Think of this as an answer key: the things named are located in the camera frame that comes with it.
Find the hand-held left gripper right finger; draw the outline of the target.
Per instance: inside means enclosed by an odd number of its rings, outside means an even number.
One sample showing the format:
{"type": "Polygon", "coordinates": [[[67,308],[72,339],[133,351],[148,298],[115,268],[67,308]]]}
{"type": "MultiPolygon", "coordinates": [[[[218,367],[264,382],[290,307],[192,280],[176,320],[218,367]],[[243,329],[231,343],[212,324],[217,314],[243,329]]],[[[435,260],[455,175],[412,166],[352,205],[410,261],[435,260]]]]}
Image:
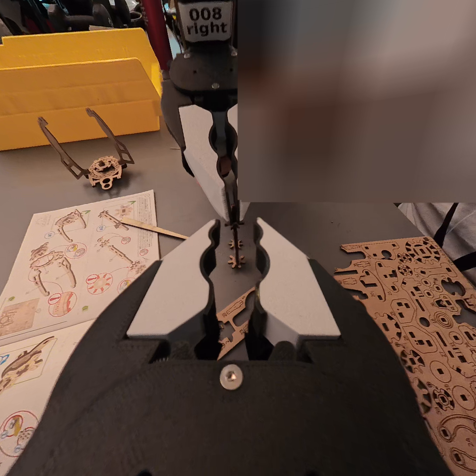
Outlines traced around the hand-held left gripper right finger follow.
{"type": "Polygon", "coordinates": [[[260,217],[253,234],[260,279],[248,323],[249,352],[271,352],[280,342],[300,350],[306,341],[339,339],[315,274],[316,261],[260,217]]]}

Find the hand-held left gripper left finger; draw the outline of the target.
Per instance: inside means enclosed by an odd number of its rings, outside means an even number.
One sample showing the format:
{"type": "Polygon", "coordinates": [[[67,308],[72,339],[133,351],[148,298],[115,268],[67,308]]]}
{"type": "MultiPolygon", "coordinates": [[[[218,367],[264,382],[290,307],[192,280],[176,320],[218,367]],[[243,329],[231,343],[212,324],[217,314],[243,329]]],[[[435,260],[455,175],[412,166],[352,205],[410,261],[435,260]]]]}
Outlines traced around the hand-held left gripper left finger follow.
{"type": "Polygon", "coordinates": [[[130,338],[187,341],[218,352],[220,330],[210,274],[216,266],[220,221],[213,219],[160,260],[127,331],[130,338]]]}

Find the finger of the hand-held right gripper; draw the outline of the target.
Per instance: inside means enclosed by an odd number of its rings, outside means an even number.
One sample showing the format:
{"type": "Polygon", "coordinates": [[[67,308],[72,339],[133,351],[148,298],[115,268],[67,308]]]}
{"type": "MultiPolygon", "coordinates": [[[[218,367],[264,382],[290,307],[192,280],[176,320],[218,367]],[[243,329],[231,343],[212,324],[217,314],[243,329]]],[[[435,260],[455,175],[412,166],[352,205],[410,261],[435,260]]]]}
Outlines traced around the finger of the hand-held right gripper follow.
{"type": "Polygon", "coordinates": [[[235,104],[231,107],[226,114],[225,124],[225,140],[226,140],[226,150],[227,156],[231,160],[231,173],[234,178],[231,178],[228,175],[224,179],[224,188],[223,188],[223,206],[228,208],[233,201],[238,199],[238,159],[237,159],[237,148],[238,148],[238,105],[235,104]]]}
{"type": "Polygon", "coordinates": [[[209,140],[212,113],[197,105],[182,106],[178,111],[187,164],[215,211],[223,220],[229,220],[225,184],[217,171],[217,152],[209,140]]]}

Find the slotted wooden bar with gear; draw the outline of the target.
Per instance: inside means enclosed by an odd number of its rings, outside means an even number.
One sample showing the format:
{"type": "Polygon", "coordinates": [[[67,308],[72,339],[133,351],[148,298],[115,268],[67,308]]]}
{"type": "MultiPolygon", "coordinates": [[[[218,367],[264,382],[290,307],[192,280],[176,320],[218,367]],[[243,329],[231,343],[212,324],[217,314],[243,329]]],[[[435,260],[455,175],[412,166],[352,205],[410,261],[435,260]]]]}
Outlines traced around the slotted wooden bar with gear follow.
{"type": "MultiPolygon", "coordinates": [[[[241,224],[243,224],[240,219],[240,201],[238,199],[238,189],[237,189],[237,180],[232,170],[223,178],[225,185],[225,193],[227,200],[227,210],[229,218],[227,219],[226,226],[230,227],[232,233],[232,239],[236,242],[238,238],[238,230],[241,224]]],[[[233,269],[241,268],[242,264],[245,263],[243,255],[240,255],[240,249],[231,249],[233,254],[230,255],[228,264],[231,265],[233,269]]]]}

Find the partly built wooden model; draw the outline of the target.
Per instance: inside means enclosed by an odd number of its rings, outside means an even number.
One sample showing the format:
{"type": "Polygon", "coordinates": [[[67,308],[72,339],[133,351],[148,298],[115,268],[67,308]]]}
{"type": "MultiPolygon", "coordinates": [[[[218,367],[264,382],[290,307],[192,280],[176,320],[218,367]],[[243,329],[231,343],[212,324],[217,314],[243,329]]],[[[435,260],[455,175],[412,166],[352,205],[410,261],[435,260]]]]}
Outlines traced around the partly built wooden model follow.
{"type": "Polygon", "coordinates": [[[114,180],[121,178],[122,171],[128,164],[134,164],[134,160],[126,146],[116,138],[108,125],[94,110],[86,108],[86,113],[98,122],[102,131],[114,143],[119,158],[115,158],[114,156],[98,158],[93,161],[88,169],[84,169],[68,155],[56,138],[51,134],[47,128],[48,122],[46,122],[43,117],[38,117],[38,124],[50,145],[59,154],[62,164],[76,179],[86,177],[92,187],[99,184],[102,189],[107,190],[112,188],[114,180]]]}

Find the laser-cut wooden parts sheet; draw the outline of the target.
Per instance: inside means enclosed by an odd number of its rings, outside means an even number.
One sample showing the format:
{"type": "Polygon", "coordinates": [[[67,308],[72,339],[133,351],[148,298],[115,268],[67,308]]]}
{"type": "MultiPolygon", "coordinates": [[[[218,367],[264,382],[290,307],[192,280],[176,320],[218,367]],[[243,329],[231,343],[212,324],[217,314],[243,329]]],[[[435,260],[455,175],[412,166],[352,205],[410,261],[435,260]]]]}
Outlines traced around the laser-cut wooden parts sheet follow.
{"type": "Polygon", "coordinates": [[[342,287],[382,330],[415,391],[420,411],[454,475],[476,473],[475,289],[430,237],[341,245],[363,253],[336,268],[342,287]]]}

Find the red pole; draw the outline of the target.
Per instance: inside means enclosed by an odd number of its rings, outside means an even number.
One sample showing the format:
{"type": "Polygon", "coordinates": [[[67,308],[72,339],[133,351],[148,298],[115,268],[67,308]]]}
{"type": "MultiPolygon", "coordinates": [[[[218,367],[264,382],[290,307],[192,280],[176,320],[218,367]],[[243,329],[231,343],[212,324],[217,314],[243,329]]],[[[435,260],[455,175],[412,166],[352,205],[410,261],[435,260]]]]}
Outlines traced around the red pole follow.
{"type": "Polygon", "coordinates": [[[145,12],[147,34],[152,49],[158,59],[160,68],[168,71],[172,55],[162,3],[160,0],[142,0],[141,5],[145,12]]]}

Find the thin wooden stick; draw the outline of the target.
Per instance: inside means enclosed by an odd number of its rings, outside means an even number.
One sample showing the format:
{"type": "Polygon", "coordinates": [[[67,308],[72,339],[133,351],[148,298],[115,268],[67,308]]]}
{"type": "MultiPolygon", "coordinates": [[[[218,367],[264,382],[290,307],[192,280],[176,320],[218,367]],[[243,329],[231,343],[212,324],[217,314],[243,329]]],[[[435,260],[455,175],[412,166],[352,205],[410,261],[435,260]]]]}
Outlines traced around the thin wooden stick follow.
{"type": "Polygon", "coordinates": [[[136,228],[139,228],[139,229],[153,231],[153,232],[158,233],[158,234],[162,234],[162,235],[166,235],[166,236],[170,236],[170,237],[174,237],[174,238],[179,238],[179,239],[182,239],[182,240],[186,240],[188,238],[188,236],[181,235],[181,234],[178,234],[178,233],[175,233],[173,231],[166,230],[166,229],[162,229],[160,227],[150,225],[150,224],[147,224],[147,223],[144,223],[144,222],[140,222],[140,221],[128,218],[128,217],[122,218],[121,223],[125,224],[125,225],[130,225],[130,226],[133,226],[133,227],[136,227],[136,228]]]}

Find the printed instruction booklet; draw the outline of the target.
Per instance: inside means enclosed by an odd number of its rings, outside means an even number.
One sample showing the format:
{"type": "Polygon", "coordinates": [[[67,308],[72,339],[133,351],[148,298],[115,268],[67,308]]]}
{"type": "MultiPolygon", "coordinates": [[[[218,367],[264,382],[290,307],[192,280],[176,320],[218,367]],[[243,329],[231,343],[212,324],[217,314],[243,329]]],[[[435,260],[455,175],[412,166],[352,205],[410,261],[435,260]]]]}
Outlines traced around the printed instruction booklet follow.
{"type": "Polygon", "coordinates": [[[6,475],[92,322],[159,260],[154,191],[34,214],[1,294],[0,463],[6,475]]]}

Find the black office chair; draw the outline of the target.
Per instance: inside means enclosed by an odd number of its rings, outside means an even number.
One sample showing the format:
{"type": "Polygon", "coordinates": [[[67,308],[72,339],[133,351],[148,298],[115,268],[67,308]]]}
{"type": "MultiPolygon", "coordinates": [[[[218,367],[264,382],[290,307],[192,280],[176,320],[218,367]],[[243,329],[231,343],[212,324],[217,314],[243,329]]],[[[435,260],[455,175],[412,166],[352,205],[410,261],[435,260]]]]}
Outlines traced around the black office chair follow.
{"type": "Polygon", "coordinates": [[[143,28],[138,1],[2,0],[1,37],[78,32],[107,28],[143,28]]]}

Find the yellow plastic bin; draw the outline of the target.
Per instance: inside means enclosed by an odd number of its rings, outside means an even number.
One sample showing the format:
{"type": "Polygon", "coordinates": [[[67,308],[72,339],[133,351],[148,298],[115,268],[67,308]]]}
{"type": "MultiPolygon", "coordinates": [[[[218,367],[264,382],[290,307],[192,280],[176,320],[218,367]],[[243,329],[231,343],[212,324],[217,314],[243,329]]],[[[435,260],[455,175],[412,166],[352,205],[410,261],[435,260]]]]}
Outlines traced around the yellow plastic bin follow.
{"type": "Polygon", "coordinates": [[[0,149],[159,130],[162,74],[141,28],[7,36],[0,46],[0,149]]]}

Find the small wooden cutout frame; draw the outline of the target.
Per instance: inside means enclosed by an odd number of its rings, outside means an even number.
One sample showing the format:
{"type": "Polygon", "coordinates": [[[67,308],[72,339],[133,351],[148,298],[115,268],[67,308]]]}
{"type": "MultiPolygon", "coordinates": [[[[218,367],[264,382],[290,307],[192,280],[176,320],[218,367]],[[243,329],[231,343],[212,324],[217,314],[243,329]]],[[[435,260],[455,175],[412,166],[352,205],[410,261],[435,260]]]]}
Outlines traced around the small wooden cutout frame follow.
{"type": "Polygon", "coordinates": [[[217,360],[229,354],[244,340],[253,308],[255,290],[256,288],[253,287],[242,293],[228,306],[217,312],[220,328],[219,342],[221,344],[217,360]]]}

